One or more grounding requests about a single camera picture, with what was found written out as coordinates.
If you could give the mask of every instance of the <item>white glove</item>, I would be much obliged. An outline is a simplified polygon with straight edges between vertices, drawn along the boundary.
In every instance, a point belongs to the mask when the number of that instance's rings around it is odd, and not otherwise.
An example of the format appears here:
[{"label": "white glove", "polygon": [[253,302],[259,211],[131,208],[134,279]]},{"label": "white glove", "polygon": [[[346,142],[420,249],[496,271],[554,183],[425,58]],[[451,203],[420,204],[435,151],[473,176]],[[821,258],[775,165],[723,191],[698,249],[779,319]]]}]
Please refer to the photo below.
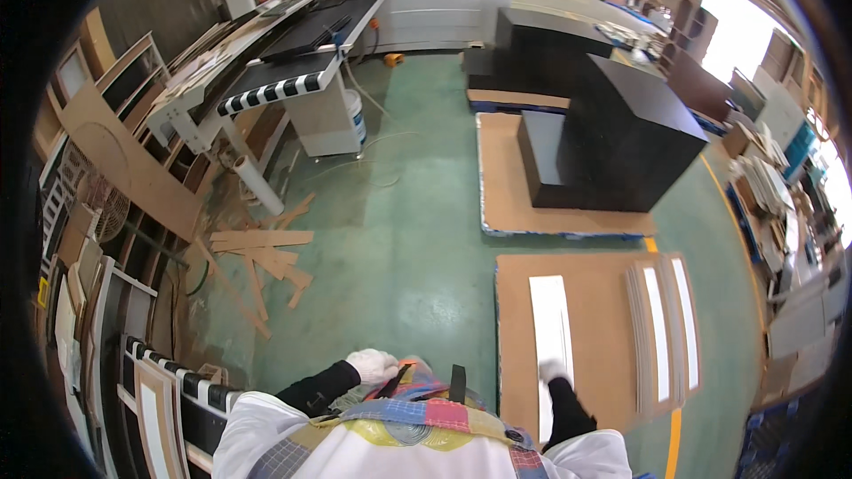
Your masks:
[{"label": "white glove", "polygon": [[378,349],[354,351],[346,358],[346,362],[358,371],[361,384],[375,385],[395,378],[399,373],[396,357]]},{"label": "white glove", "polygon": [[565,369],[565,364],[556,359],[541,361],[538,364],[538,378],[541,379],[545,385],[556,378],[566,378],[568,382],[573,385],[573,381],[570,377],[568,377],[568,370]]}]

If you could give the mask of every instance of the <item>orange foot pedal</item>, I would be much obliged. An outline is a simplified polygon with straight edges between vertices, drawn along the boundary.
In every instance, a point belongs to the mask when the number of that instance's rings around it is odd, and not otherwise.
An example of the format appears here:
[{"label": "orange foot pedal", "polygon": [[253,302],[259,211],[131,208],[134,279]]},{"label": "orange foot pedal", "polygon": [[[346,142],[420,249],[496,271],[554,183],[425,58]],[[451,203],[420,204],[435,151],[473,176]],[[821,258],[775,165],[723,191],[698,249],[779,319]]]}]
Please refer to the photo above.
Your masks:
[{"label": "orange foot pedal", "polygon": [[396,67],[400,63],[404,63],[406,60],[405,54],[385,54],[384,55],[384,64],[388,67]]}]

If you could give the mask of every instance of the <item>colorful patchwork apron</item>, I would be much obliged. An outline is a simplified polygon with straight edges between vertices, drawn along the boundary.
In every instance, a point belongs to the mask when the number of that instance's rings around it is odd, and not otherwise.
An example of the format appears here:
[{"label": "colorful patchwork apron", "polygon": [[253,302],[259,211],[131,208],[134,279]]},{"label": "colorful patchwork apron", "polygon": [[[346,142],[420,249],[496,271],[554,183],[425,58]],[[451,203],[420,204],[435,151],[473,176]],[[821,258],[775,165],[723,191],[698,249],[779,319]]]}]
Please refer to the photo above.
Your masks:
[{"label": "colorful patchwork apron", "polygon": [[343,424],[378,446],[420,444],[452,451],[474,436],[487,436],[507,446],[518,479],[546,479],[541,456],[527,431],[487,412],[471,390],[465,390],[463,404],[447,400],[450,394],[450,385],[442,384],[417,364],[409,364],[407,369],[400,369],[396,380],[371,390],[363,402],[345,412],[312,419],[272,446],[255,463],[248,478],[292,477],[325,437]]}]

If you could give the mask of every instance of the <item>white shirt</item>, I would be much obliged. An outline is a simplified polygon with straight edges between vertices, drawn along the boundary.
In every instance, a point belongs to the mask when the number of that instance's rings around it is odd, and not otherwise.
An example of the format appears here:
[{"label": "white shirt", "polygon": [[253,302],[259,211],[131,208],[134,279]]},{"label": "white shirt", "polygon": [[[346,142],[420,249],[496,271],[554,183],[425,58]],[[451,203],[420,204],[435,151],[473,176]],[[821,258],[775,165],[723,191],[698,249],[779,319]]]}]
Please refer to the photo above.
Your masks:
[{"label": "white shirt", "polygon": [[[242,394],[213,454],[213,479],[244,479],[263,453],[307,422],[303,412],[274,396]],[[553,479],[631,478],[624,440],[618,431],[593,431],[574,437],[553,446],[541,460]],[[343,424],[319,444],[294,477],[398,477],[400,470],[413,479],[516,477],[506,445],[485,436],[473,436],[449,451],[423,444],[394,447],[369,442]]]}]

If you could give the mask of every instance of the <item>worker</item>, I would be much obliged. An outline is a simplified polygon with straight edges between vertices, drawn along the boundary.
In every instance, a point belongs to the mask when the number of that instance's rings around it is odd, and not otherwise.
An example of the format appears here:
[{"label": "worker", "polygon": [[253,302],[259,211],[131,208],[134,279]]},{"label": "worker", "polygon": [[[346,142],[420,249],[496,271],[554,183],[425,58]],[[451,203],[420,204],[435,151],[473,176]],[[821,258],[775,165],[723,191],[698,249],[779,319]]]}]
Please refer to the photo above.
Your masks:
[{"label": "worker", "polygon": [[[398,362],[364,349],[275,396],[245,392],[213,455],[212,476],[631,477],[621,433],[597,430],[564,366],[538,368],[553,401],[544,453],[526,431],[486,412],[458,383],[457,368],[443,385],[417,357]],[[338,400],[344,395],[357,399]]]}]

